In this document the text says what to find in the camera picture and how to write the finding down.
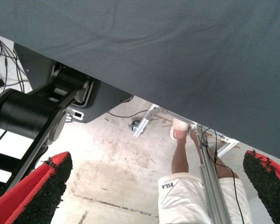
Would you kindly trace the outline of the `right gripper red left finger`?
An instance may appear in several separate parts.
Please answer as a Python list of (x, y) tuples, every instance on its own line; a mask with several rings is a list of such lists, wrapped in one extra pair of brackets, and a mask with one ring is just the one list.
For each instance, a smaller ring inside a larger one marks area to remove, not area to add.
[(0, 224), (49, 224), (72, 168), (69, 152), (49, 157), (0, 197)]

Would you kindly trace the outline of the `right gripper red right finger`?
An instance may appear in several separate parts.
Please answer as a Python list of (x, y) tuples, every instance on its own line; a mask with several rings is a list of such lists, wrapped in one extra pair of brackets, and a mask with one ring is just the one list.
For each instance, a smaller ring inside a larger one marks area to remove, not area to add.
[(280, 224), (280, 164), (248, 150), (244, 155), (243, 168), (273, 223)]

